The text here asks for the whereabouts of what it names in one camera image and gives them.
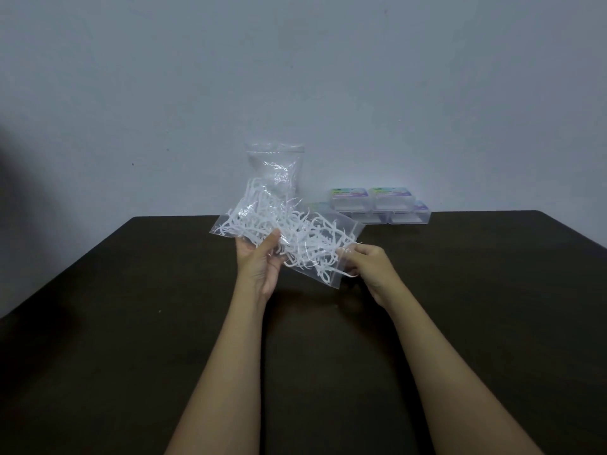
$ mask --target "gray wall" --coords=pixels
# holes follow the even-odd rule
[[[607,244],[607,0],[2,0],[0,314],[134,215],[216,214],[243,142]]]

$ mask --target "hand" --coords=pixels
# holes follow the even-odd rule
[[[257,248],[243,238],[236,238],[236,285],[244,290],[252,290],[255,299],[264,304],[274,292],[284,262],[284,257],[273,254],[279,239],[279,229],[273,230]]]
[[[338,253],[348,260],[346,268],[350,269],[350,274],[362,276],[377,304],[388,308],[390,294],[401,289],[403,283],[383,249],[369,244],[354,244],[347,249],[339,249]]]

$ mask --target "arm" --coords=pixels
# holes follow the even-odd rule
[[[401,282],[383,249],[357,244],[345,255],[394,322],[436,453],[541,454]]]
[[[237,238],[232,302],[166,455],[259,452],[262,321],[282,264],[269,255],[279,238],[275,230],[256,249]]]

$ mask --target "white floss pick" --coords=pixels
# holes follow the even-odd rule
[[[297,211],[285,197],[270,192],[261,178],[249,180],[245,196],[215,232],[246,237],[257,247],[276,228],[281,232],[278,254],[286,256],[285,266],[315,269],[326,284],[332,273],[352,277],[336,266],[337,250],[354,244],[354,234],[318,212]]]

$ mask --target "left hand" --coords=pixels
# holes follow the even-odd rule
[[[273,230],[257,248],[243,238],[236,238],[236,284],[245,290],[253,290],[256,300],[264,304],[274,292],[284,262],[284,257],[273,253],[279,239],[279,229]]]

